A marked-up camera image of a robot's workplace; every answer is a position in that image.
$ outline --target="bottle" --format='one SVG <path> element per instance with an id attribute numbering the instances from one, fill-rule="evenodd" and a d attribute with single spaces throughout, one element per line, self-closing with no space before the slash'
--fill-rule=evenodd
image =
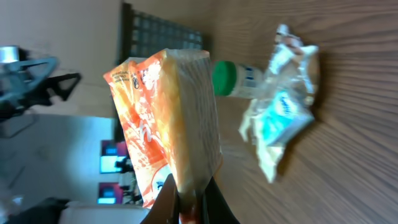
<path id="1" fill-rule="evenodd" d="M 216 62 L 213 70 L 215 95 L 253 99 L 263 77 L 264 73 L 255 67 L 229 61 Z"/>

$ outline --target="crumpled plastic packaging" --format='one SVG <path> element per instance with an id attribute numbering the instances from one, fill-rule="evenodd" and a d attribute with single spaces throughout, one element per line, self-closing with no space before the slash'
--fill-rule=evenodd
<path id="1" fill-rule="evenodd" d="M 165 49 L 104 75 L 144 207 L 171 173 L 180 205 L 195 204 L 222 163 L 209 53 Z"/>
<path id="2" fill-rule="evenodd" d="M 318 89 L 318 47 L 303 46 L 281 24 L 264 78 L 257 97 L 243 115 L 239 132 L 248 141 L 251 130 L 259 165 L 268 181 L 273 182 L 286 144 L 314 120 L 309 107 Z"/>

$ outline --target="green bottle cap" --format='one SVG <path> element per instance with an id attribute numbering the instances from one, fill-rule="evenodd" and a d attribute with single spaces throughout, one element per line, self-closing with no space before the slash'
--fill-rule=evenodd
<path id="1" fill-rule="evenodd" d="M 236 79 L 236 67 L 233 62 L 217 62 L 213 70 L 213 86 L 215 95 L 230 95 L 235 87 Z"/>

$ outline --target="wood grain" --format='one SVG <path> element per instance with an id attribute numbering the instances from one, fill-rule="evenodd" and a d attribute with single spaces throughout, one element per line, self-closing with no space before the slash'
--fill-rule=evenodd
<path id="1" fill-rule="evenodd" d="M 241 223 L 398 223 L 397 1 L 149 2 L 132 1 L 211 34 L 215 60 L 265 68 L 281 22 L 320 47 L 317 121 L 288 146 L 272 185 L 237 132 L 248 102 L 217 98 L 216 178 Z"/>

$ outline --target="orange plastic bag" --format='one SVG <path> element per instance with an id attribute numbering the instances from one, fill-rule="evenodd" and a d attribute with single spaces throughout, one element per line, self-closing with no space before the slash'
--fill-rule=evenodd
<path id="1" fill-rule="evenodd" d="M 195 203 L 222 163 L 210 58 L 163 50 L 104 75 L 124 130 L 144 207 L 173 173 L 182 205 Z"/>

